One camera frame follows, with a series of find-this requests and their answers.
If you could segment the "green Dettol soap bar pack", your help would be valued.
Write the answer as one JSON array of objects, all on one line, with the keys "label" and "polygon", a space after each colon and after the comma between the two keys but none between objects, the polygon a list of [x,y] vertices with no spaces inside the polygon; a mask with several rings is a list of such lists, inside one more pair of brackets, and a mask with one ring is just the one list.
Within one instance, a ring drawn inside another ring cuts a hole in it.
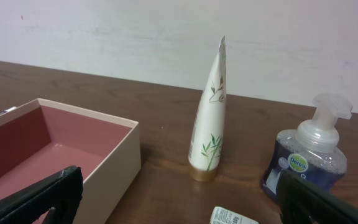
[{"label": "green Dettol soap bar pack", "polygon": [[209,224],[259,224],[257,221],[222,207],[214,207]]}]

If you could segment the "white lotion tube gold cap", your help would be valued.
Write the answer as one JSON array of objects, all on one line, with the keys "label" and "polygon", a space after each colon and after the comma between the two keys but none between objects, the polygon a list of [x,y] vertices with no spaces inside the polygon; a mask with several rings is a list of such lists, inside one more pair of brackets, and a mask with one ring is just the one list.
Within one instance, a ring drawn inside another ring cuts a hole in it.
[{"label": "white lotion tube gold cap", "polygon": [[200,182],[215,178],[222,154],[226,113],[226,42],[223,37],[202,92],[191,136],[190,175]]}]

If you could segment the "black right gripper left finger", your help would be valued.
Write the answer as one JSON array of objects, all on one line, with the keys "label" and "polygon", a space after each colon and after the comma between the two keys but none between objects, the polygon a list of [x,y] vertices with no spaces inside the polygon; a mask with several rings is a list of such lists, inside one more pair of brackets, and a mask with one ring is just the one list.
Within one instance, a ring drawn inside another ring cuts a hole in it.
[{"label": "black right gripper left finger", "polygon": [[0,223],[73,223],[83,194],[81,168],[69,166],[0,200]]}]

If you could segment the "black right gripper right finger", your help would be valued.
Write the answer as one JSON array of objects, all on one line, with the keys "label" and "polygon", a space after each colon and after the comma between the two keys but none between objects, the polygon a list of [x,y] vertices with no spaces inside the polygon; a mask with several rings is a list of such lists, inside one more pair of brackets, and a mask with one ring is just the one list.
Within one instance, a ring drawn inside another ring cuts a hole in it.
[{"label": "black right gripper right finger", "polygon": [[280,173],[276,195],[283,224],[358,224],[358,208],[288,170]]}]

